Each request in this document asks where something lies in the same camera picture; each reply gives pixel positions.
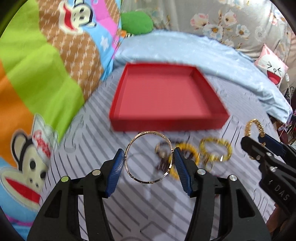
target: white cat pillow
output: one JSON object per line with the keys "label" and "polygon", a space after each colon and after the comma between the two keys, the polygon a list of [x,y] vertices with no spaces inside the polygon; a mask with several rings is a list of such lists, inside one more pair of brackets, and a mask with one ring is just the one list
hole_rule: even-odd
{"label": "white cat pillow", "polygon": [[264,44],[260,57],[255,65],[279,88],[288,67],[283,63],[266,44]]}

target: metal bolt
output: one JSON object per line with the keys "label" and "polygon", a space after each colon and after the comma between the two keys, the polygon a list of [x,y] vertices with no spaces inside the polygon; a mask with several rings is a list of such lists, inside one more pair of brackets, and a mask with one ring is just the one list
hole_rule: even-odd
{"label": "metal bolt", "polygon": [[100,170],[93,170],[92,174],[93,174],[94,176],[98,176],[98,175],[101,174],[101,171],[100,171]]}
{"label": "metal bolt", "polygon": [[205,174],[205,170],[204,170],[204,169],[198,169],[198,170],[197,170],[197,173],[198,173],[199,175],[204,175],[204,174]]}
{"label": "metal bolt", "polygon": [[236,181],[236,180],[237,180],[237,176],[236,176],[236,175],[230,175],[230,176],[229,176],[229,179],[230,179],[231,181]]}
{"label": "metal bolt", "polygon": [[69,180],[69,177],[68,177],[68,176],[63,176],[63,177],[61,178],[61,181],[62,181],[63,183],[67,182],[68,180]]}
{"label": "metal bolt", "polygon": [[272,172],[275,172],[277,170],[277,167],[270,167],[269,168]]}

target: light blue blanket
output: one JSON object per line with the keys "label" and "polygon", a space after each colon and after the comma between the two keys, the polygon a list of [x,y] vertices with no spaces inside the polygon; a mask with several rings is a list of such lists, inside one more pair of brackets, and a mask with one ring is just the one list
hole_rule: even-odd
{"label": "light blue blanket", "polygon": [[286,123],[292,115],[292,108],[282,93],[251,58],[207,37],[156,30],[127,38],[115,54],[114,68],[127,62],[197,66],[204,74],[224,78],[250,90],[257,95],[264,110],[281,122]]}

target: open red tray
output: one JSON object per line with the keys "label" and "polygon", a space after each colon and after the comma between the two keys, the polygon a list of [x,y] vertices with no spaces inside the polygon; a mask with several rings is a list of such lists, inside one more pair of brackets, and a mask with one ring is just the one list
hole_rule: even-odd
{"label": "open red tray", "polygon": [[220,129],[229,114],[192,66],[127,64],[109,118],[115,131]]}

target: floral fabric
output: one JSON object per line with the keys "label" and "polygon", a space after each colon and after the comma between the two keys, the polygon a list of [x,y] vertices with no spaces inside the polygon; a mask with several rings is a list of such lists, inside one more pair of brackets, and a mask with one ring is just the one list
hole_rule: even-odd
{"label": "floral fabric", "polygon": [[270,0],[123,0],[122,11],[141,10],[155,28],[206,35],[254,60],[265,43],[283,62],[292,29]]}

